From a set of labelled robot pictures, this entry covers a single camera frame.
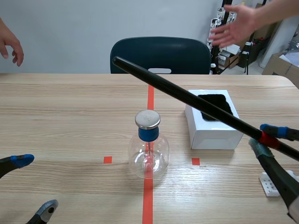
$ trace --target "chair backrest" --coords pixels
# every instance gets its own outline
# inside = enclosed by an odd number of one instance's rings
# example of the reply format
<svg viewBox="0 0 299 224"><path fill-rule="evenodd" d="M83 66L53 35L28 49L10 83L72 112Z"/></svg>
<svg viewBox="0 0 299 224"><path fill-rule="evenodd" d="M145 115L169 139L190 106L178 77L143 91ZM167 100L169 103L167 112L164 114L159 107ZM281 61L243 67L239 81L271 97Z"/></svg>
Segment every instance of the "chair backrest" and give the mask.
<svg viewBox="0 0 299 224"><path fill-rule="evenodd" d="M209 74L211 54L200 41L176 37L136 37L118 41L111 50L111 73L124 74L112 63L122 57L145 69L171 69L171 74Z"/></svg>

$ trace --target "silver lid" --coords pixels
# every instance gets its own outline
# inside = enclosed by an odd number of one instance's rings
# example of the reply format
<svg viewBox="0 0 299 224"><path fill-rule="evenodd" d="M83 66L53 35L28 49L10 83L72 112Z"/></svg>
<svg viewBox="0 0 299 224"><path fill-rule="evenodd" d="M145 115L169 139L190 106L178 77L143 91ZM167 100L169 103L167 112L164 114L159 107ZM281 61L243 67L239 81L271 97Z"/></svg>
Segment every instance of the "silver lid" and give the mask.
<svg viewBox="0 0 299 224"><path fill-rule="evenodd" d="M153 110L140 111L135 117L135 123L141 129L154 129L160 124L160 115Z"/></svg>

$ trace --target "fingers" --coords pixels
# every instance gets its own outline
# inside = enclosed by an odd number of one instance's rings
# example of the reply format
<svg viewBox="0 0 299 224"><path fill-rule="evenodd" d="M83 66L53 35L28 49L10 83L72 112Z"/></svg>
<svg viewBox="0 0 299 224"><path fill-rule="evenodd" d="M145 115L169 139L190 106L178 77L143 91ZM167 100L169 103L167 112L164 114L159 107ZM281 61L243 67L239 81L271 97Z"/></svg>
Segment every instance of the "fingers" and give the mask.
<svg viewBox="0 0 299 224"><path fill-rule="evenodd" d="M18 67L20 67L24 60L24 52L21 47L21 43L17 41L16 43L12 44L11 47L14 49L15 52L13 63L17 62Z"/></svg>
<svg viewBox="0 0 299 224"><path fill-rule="evenodd" d="M14 56L14 58L13 58L13 63L16 63L17 60L18 60L18 56L17 56L17 54L16 54L15 51L13 51L12 56Z"/></svg>
<svg viewBox="0 0 299 224"><path fill-rule="evenodd" d="M224 33L220 33L220 34L215 34L215 35L210 35L209 36L209 40L219 40L223 37L229 36L229 32L224 32Z"/></svg>
<svg viewBox="0 0 299 224"><path fill-rule="evenodd" d="M220 46L221 46L223 43L226 43L226 42L229 42L229 41L232 41L232 40L233 40L232 36L226 36L226 37L223 37L219 40L213 41L212 45L219 45L220 44Z"/></svg>
<svg viewBox="0 0 299 224"><path fill-rule="evenodd" d="M8 52L3 42L0 42L0 53L5 59L8 59Z"/></svg>
<svg viewBox="0 0 299 224"><path fill-rule="evenodd" d="M16 63L17 60L18 60L18 57L17 57L17 55L16 55L16 56L13 58L13 63Z"/></svg>
<svg viewBox="0 0 299 224"><path fill-rule="evenodd" d="M224 43L220 44L219 47L220 47L220 48L224 48L224 47L226 47L226 46L232 45L233 43L235 43L235 40L234 40L234 39L231 39L231 40L229 40L229 41L227 41L227 42L224 42Z"/></svg>
<svg viewBox="0 0 299 224"><path fill-rule="evenodd" d="M228 12L238 13L240 10L240 6L224 5L224 9Z"/></svg>
<svg viewBox="0 0 299 224"><path fill-rule="evenodd" d="M215 29L212 29L212 30L211 30L211 33L221 33L221 32L223 32L223 31L229 29L229 25L230 25L230 23L225 24L225 25L223 25L223 26L219 26L219 27L217 27L217 28L215 28Z"/></svg>

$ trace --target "outstretched hand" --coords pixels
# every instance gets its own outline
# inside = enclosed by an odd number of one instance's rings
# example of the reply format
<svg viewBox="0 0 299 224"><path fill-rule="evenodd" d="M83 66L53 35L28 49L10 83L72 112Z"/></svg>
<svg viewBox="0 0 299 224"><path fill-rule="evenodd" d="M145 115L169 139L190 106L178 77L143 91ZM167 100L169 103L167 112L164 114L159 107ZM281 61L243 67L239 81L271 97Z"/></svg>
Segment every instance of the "outstretched hand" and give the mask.
<svg viewBox="0 0 299 224"><path fill-rule="evenodd" d="M224 48L228 45L238 43L249 37L256 30L255 9L243 5L225 5L224 9L229 12L237 13L234 22L212 29L210 40L212 45L219 45Z"/></svg>
<svg viewBox="0 0 299 224"><path fill-rule="evenodd" d="M9 30L9 28L0 19L0 53L5 59L8 59L8 52L5 46L11 46L14 50L12 53L13 63L20 65L24 59L24 53L20 41Z"/></svg>

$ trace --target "glass flask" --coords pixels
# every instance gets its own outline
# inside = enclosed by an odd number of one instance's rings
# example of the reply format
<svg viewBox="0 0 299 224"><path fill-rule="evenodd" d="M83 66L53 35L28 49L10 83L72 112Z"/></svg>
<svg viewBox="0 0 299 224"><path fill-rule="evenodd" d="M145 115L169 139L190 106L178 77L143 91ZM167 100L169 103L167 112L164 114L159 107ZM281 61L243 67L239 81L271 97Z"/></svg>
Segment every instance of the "glass flask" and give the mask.
<svg viewBox="0 0 299 224"><path fill-rule="evenodd" d="M135 117L138 133L130 141L128 154L130 169L142 178L159 178L167 170L169 145L159 133L160 115L144 110Z"/></svg>

